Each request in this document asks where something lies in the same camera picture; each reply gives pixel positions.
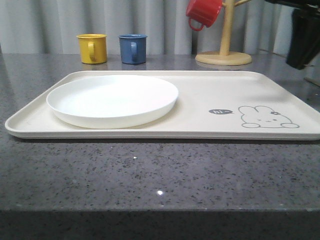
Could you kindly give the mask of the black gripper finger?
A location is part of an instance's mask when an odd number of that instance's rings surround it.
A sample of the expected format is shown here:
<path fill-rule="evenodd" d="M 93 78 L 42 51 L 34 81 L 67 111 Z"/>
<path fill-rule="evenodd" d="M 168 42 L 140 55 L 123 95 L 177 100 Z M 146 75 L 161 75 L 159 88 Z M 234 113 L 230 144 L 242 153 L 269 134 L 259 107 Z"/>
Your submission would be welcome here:
<path fill-rule="evenodd" d="M 292 13 L 292 35 L 286 63 L 302 70 L 320 52 L 320 13 L 295 9 Z"/>

